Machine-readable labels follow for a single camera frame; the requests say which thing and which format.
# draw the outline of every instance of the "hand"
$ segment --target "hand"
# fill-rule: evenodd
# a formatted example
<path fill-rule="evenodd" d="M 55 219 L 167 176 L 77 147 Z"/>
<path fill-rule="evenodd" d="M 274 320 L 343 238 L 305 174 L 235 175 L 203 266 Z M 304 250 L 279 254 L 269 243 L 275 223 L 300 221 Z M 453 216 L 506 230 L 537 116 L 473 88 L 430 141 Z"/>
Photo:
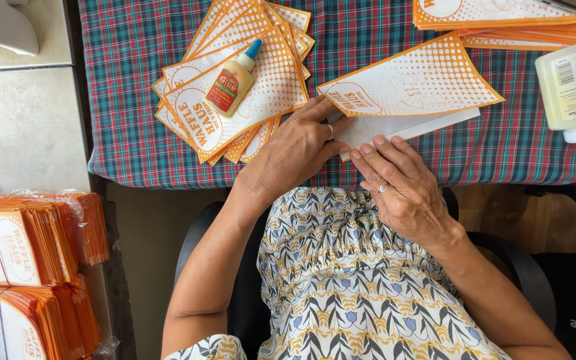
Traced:
<path fill-rule="evenodd" d="M 421 156 L 398 136 L 388 142 L 378 135 L 372 142 L 377 150 L 365 143 L 350 157 L 365 178 L 360 185 L 372 195 L 380 221 L 430 252 L 462 238 L 463 227 L 448 214 Z M 380 193 L 382 185 L 387 189 Z"/>
<path fill-rule="evenodd" d="M 260 207 L 263 212 L 281 195 L 314 176 L 324 162 L 348 152 L 347 144 L 326 141 L 346 130 L 352 119 L 344 115 L 330 126 L 320 124 L 336 110 L 323 95 L 311 98 L 277 129 L 240 171 L 233 188 L 247 192 L 255 202 L 251 205 Z"/>

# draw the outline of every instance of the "silver ring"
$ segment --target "silver ring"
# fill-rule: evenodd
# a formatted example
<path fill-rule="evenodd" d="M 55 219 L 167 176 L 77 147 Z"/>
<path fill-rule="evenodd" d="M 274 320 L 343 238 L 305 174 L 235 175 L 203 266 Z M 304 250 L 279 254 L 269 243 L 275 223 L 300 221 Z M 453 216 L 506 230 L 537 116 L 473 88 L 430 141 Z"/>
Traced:
<path fill-rule="evenodd" d="M 329 140 L 332 140 L 332 135 L 335 134 L 335 130 L 333 130 L 332 125 L 330 125 L 330 124 L 326 124 L 326 125 L 328 125 L 328 127 L 330 128 L 330 137 L 328 138 L 328 140 L 326 140 L 326 141 L 329 141 Z"/>

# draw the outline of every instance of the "plaid tablecloth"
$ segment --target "plaid tablecloth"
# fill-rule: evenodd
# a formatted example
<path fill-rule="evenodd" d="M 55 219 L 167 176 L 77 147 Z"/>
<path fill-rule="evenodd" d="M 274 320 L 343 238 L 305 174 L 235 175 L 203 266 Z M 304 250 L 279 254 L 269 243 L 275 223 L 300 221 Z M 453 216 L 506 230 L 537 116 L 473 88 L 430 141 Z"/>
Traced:
<path fill-rule="evenodd" d="M 410 0 L 276 0 L 312 12 L 305 64 L 315 86 L 419 45 L 437 33 L 412 24 Z M 199 165 L 195 152 L 153 116 L 150 84 L 180 61 L 211 0 L 79 0 L 92 111 L 88 169 L 128 186 L 231 186 L 243 164 Z M 482 116 L 411 140 L 443 184 L 576 182 L 576 155 L 549 131 L 534 61 L 539 52 L 468 50 L 506 102 Z M 307 184 L 354 188 L 361 175 L 339 157 Z"/>

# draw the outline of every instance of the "floral dress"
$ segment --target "floral dress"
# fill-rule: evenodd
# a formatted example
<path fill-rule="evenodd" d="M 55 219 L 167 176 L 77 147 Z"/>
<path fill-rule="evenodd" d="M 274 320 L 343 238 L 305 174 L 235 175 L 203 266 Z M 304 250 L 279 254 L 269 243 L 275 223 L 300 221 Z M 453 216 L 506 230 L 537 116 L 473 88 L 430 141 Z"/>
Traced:
<path fill-rule="evenodd" d="M 260 360 L 510 359 L 470 318 L 443 268 L 379 221 L 366 192 L 297 188 L 259 248 L 271 337 Z M 168 360 L 245 360 L 218 334 Z"/>

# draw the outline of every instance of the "barcode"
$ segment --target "barcode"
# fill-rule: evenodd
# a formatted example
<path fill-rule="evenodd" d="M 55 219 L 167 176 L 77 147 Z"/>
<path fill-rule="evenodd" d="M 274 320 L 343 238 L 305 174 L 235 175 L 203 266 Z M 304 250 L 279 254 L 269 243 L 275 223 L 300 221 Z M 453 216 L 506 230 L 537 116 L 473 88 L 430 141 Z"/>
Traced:
<path fill-rule="evenodd" d="M 559 79 L 559 85 L 570 84 L 575 80 L 572 73 L 572 66 L 570 61 L 563 63 L 561 65 L 556 65 L 555 69 L 557 71 L 557 78 Z"/>

